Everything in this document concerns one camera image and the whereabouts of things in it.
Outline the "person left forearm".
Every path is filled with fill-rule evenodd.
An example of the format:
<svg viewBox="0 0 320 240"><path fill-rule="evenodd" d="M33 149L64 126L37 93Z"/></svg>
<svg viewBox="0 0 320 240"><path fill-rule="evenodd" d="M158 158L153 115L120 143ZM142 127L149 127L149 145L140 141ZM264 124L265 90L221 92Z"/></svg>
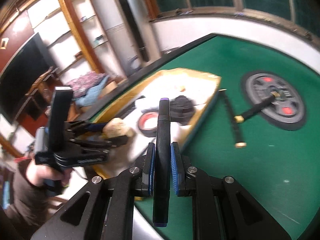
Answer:
<svg viewBox="0 0 320 240"><path fill-rule="evenodd" d="M30 159L20 161L13 179L14 202L4 210L14 228L23 234L33 234L47 220L48 197L42 187L36 187L26 176Z"/></svg>

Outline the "person left hand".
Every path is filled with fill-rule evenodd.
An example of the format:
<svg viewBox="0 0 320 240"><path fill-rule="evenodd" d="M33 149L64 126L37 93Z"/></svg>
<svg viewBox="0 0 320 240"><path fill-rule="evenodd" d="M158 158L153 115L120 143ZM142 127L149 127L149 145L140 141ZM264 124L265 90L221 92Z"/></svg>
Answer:
<svg viewBox="0 0 320 240"><path fill-rule="evenodd" d="M62 186L66 186L71 178L72 170L72 168L68 168L59 172L49 166L36 165L35 160L32 159L27 167L25 176L27 180L36 187L43 186L46 179L60 180Z"/></svg>

